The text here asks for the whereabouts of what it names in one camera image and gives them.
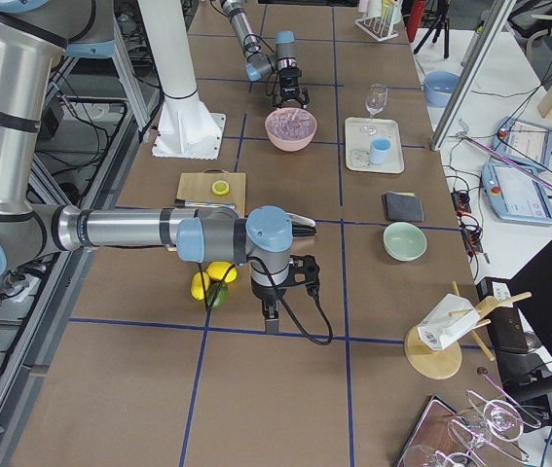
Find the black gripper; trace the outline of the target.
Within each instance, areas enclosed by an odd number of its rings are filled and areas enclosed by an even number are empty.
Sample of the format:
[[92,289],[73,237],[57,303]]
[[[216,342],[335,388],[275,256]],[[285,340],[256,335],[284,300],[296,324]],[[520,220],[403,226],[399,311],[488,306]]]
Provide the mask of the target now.
[[265,286],[256,281],[251,282],[253,294],[261,301],[262,313],[265,320],[265,333],[277,335],[279,333],[278,302],[284,297],[285,289],[279,286]]
[[272,95],[273,107],[279,109],[282,105],[281,100],[301,100],[304,97],[302,108],[308,109],[310,104],[310,96],[306,87],[299,86],[297,76],[280,76],[278,78],[279,91],[275,91]]

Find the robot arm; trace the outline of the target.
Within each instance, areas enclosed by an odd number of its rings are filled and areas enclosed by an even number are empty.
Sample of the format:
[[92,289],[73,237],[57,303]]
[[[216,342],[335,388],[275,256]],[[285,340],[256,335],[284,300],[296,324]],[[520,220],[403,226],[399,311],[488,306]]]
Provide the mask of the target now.
[[58,251],[99,246],[172,247],[186,262],[251,267],[265,328],[292,279],[292,222],[274,206],[247,218],[229,208],[82,210],[33,205],[26,189],[53,61],[115,54],[109,1],[0,1],[0,276]]
[[279,31],[276,46],[272,48],[254,33],[242,1],[221,1],[220,7],[239,40],[249,81],[268,81],[275,77],[276,83],[270,93],[273,106],[281,108],[285,103],[296,102],[306,109],[310,96],[307,88],[299,84],[302,70],[297,63],[294,33],[290,30]]

